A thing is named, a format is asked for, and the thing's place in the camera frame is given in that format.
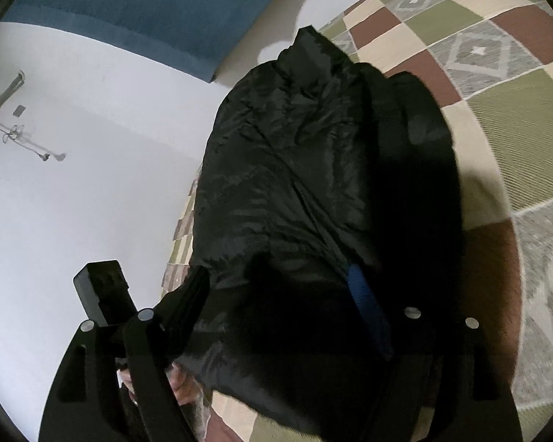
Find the blue curtain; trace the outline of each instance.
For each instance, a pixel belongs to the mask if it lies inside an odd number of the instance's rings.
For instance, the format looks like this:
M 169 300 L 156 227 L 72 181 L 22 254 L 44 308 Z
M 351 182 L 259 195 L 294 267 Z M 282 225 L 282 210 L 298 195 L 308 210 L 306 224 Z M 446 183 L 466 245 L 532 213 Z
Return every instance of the blue curtain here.
M 211 81 L 270 0 L 16 0 L 3 21 L 87 36 Z

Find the white wall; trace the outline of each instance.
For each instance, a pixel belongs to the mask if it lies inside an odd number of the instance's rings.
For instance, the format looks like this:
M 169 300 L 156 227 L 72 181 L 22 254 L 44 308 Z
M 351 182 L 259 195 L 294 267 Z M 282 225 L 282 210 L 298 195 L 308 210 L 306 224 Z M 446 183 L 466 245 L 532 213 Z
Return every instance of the white wall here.
M 272 59 L 296 30 L 321 27 L 356 0 L 274 0 L 206 84 L 77 35 L 0 25 L 0 111 L 63 162 L 0 139 L 0 402 L 36 440 L 45 399 L 85 317 L 72 277 L 118 259 L 138 307 L 156 303 L 171 235 L 233 84 Z M 16 105 L 27 106 L 17 120 Z

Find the silver screw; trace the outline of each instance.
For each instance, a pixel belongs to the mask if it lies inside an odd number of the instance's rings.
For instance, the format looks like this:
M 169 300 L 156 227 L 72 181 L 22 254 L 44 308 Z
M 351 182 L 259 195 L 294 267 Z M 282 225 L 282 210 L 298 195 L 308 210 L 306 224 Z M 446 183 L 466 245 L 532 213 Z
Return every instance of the silver screw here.
M 83 323 L 80 324 L 80 330 L 82 332 L 90 332 L 94 329 L 94 321 L 93 320 L 85 320 Z
M 137 319 L 139 320 L 152 320 L 153 318 L 154 318 L 153 309 L 142 309 L 139 311 L 139 314 L 137 314 Z
M 420 309 L 417 309 L 417 308 L 405 308 L 403 310 L 403 313 L 409 319 L 420 319 L 420 316 L 422 315 L 422 312 L 420 312 Z
M 469 327 L 469 329 L 477 329 L 479 327 L 479 321 L 475 318 L 467 318 L 465 320 L 465 325 Z

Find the blue object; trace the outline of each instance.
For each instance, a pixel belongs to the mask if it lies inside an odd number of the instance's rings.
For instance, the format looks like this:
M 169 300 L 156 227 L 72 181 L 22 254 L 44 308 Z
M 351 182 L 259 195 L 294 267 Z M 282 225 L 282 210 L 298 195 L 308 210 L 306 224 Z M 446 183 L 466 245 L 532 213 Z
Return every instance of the blue object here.
M 390 360 L 393 357 L 391 326 L 358 264 L 348 269 L 347 284 L 377 351 L 385 360 Z
M 210 82 L 271 0 L 15 0 L 3 21 L 123 48 Z

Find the black puffer jacket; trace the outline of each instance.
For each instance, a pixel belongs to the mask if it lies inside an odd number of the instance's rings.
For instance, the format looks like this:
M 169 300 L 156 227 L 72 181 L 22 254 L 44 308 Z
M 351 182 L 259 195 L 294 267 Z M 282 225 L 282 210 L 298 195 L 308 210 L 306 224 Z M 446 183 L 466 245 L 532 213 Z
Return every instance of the black puffer jacket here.
M 392 330 L 406 306 L 450 316 L 450 132 L 419 79 L 385 78 L 304 28 L 220 106 L 193 232 L 190 264 L 209 270 L 211 293 L 180 362 L 284 425 L 358 440 L 388 362 L 348 268 L 360 265 Z

